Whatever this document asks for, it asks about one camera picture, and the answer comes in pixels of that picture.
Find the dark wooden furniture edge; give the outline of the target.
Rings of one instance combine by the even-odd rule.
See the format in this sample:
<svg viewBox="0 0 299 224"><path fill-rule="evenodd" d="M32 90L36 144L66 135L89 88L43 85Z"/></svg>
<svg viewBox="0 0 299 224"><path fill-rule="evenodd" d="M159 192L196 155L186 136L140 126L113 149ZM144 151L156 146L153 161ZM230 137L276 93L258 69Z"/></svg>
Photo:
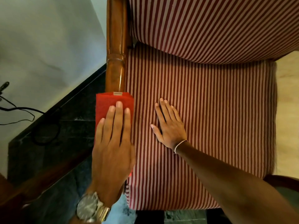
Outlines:
<svg viewBox="0 0 299 224"><path fill-rule="evenodd" d="M51 167L14 187L0 173L0 224L23 224L22 209L37 200L63 177L69 174L92 153L92 148Z"/></svg>

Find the person's right forearm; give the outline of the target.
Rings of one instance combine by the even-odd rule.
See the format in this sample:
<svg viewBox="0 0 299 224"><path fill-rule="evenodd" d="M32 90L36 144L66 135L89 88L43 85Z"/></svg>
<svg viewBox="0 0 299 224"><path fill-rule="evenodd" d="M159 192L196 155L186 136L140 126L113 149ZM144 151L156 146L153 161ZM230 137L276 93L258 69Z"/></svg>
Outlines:
<svg viewBox="0 0 299 224"><path fill-rule="evenodd" d="M182 143L177 154L232 224L299 224L299 213L264 180L193 148L189 142Z"/></svg>

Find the person's left hand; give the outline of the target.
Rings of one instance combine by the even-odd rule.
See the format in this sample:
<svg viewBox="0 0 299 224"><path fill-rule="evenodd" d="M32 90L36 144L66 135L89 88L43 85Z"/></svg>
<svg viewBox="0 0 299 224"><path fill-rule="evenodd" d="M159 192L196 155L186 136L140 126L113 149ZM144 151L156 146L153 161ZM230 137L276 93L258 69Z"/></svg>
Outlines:
<svg viewBox="0 0 299 224"><path fill-rule="evenodd" d="M122 193L129 177L131 126L130 110L125 109L120 145L111 141L116 106L110 106L103 128L102 142L92 151L92 192L96 192L106 207L112 207Z"/></svg>

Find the person's right hand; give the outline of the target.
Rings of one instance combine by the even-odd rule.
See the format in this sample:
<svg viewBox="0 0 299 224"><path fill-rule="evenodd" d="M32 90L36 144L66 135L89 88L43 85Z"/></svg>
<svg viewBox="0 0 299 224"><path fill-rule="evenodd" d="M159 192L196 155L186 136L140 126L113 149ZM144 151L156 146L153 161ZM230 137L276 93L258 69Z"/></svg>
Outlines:
<svg viewBox="0 0 299 224"><path fill-rule="evenodd" d="M160 104L155 103L155 112L158 117L158 123L159 123L159 130L161 131L164 142L162 144L170 148L172 151L174 147L181 141L187 140L187 134L185 131L185 127L183 122L177 122L173 121L173 126L161 126L159 122L159 117L160 117Z"/></svg>

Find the red cleaning cloth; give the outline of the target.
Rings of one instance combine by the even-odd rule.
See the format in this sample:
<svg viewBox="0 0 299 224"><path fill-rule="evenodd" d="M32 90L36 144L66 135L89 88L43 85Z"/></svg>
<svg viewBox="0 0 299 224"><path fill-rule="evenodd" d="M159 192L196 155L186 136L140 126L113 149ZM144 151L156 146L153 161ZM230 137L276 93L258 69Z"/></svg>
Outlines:
<svg viewBox="0 0 299 224"><path fill-rule="evenodd" d="M96 105L95 105L95 137L97 132L97 126L101 119L107 118L107 113L109 112L110 106L116 106L116 103L120 101L122 103L123 114L125 109L130 110L130 126L133 124L133 114L134 114L134 98L128 92L107 92L98 93L96 95Z"/></svg>

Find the red striped seat cushion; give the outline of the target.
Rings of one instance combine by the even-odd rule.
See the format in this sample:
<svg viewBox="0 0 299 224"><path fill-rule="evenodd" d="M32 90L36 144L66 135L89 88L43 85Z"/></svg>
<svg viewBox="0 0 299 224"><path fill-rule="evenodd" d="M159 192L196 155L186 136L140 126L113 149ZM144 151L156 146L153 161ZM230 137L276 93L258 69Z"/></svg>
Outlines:
<svg viewBox="0 0 299 224"><path fill-rule="evenodd" d="M189 165L159 143L154 104L178 110L193 147L259 178L275 168L276 63L199 64L145 44L130 49L128 91L135 100L136 165L126 185L132 210L220 207Z"/></svg>

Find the red striped back cushion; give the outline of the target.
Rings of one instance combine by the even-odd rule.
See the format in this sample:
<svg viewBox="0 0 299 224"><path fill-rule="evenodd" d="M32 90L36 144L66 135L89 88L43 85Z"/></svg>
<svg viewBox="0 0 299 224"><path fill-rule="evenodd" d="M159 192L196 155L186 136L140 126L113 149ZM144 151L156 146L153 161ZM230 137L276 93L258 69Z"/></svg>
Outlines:
<svg viewBox="0 0 299 224"><path fill-rule="evenodd" d="M299 0L129 0L131 34L197 63L277 59L299 48Z"/></svg>

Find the white thread wristband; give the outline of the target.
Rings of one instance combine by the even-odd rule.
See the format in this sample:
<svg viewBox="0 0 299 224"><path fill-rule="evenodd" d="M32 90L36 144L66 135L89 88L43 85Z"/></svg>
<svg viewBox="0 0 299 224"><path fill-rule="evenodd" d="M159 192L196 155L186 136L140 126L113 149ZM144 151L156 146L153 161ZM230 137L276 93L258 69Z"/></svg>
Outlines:
<svg viewBox="0 0 299 224"><path fill-rule="evenodd" d="M187 141L187 140L183 140L183 141L179 142L179 143L174 147L174 149L173 149L174 154L177 154L177 152L176 152L177 148L178 148L182 143L185 143L185 142L188 142L188 141Z"/></svg>

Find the silver wristwatch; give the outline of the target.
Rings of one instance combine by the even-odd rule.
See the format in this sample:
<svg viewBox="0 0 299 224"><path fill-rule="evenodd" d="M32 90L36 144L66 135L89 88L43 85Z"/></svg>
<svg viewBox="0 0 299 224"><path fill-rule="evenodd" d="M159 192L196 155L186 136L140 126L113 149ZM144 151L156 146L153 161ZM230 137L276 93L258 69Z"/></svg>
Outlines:
<svg viewBox="0 0 299 224"><path fill-rule="evenodd" d="M110 210L100 201L96 192L86 193L77 203L76 216L85 223L104 222Z"/></svg>

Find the green cushion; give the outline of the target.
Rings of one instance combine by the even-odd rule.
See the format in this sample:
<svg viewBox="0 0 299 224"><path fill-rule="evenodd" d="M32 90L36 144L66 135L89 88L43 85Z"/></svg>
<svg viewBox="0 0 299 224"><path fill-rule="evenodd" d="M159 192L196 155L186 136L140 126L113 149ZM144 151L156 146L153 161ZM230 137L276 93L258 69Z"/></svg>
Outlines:
<svg viewBox="0 0 299 224"><path fill-rule="evenodd" d="M299 212L299 192L285 187L275 187L275 189Z"/></svg>

